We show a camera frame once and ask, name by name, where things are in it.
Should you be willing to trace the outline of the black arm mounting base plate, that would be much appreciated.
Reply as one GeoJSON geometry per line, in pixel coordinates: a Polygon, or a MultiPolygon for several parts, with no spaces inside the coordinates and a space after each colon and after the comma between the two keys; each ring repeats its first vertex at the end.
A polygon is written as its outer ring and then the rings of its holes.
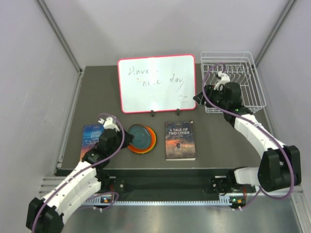
{"type": "Polygon", "coordinates": [[[231,169],[104,169],[97,176],[102,188],[112,187],[122,194],[138,190],[160,191],[166,196],[171,190],[226,194],[242,189],[231,169]]]}

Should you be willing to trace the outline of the orange plate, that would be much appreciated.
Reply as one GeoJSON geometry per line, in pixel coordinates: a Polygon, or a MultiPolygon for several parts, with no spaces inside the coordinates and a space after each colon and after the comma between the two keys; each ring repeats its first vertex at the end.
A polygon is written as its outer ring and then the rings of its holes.
{"type": "Polygon", "coordinates": [[[128,149],[137,154],[148,153],[156,145],[155,132],[140,124],[132,125],[128,132],[134,136],[132,143],[128,149]]]}

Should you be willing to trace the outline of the dark teal ceramic plate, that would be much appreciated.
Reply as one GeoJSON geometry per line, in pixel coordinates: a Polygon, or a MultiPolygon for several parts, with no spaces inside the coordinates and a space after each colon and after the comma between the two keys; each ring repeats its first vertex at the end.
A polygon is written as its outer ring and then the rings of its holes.
{"type": "Polygon", "coordinates": [[[131,145],[135,148],[144,150],[151,144],[151,133],[141,124],[134,124],[129,127],[128,133],[133,136],[131,145]]]}

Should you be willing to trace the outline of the lime green plate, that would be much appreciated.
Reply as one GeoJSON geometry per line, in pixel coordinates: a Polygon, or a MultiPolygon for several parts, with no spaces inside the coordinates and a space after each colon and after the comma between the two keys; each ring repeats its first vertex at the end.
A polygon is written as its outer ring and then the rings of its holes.
{"type": "Polygon", "coordinates": [[[152,134],[151,135],[151,144],[145,152],[146,153],[150,152],[155,147],[156,142],[157,142],[157,137],[155,134],[152,134]]]}

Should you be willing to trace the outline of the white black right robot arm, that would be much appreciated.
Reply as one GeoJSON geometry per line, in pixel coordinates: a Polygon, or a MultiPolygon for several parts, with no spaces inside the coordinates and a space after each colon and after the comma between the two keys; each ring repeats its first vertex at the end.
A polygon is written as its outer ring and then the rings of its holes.
{"type": "Polygon", "coordinates": [[[242,104],[238,83],[228,82],[220,87],[205,84],[193,99],[201,106],[223,112],[225,120],[247,139],[260,156],[259,167],[240,167],[229,172],[226,184],[230,191],[238,192],[245,184],[260,186],[266,192],[283,188],[292,190],[301,184],[299,149],[280,142],[257,121],[242,104]]]}

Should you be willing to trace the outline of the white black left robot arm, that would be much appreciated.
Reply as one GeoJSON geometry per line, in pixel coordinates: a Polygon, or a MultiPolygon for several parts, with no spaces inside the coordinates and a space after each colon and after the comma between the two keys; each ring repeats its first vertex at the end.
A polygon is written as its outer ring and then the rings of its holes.
{"type": "Polygon", "coordinates": [[[100,175],[110,158],[128,147],[133,135],[105,129],[76,168],[50,193],[34,198],[28,207],[26,228],[33,233],[59,233],[70,216],[93,194],[106,192],[110,180],[100,175]]]}

